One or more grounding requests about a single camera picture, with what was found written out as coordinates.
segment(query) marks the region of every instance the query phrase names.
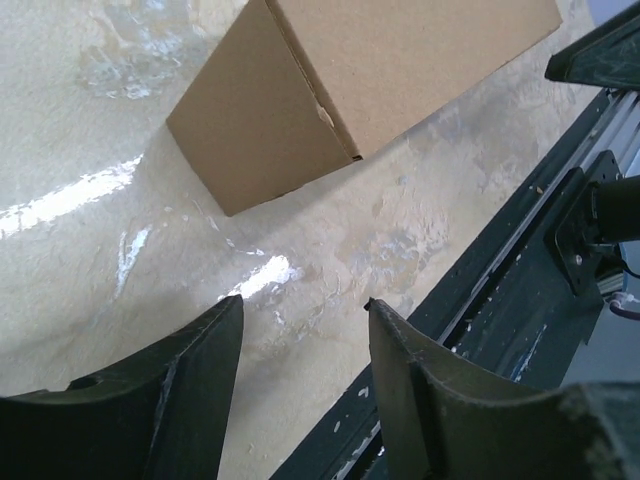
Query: cardboard box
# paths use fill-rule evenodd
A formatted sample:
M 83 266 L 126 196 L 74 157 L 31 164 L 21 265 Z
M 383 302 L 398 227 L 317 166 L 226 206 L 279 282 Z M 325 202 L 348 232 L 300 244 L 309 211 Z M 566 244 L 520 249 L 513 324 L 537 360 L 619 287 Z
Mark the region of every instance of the cardboard box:
M 554 0 L 250 0 L 167 124 L 233 215 L 366 158 L 560 23 Z

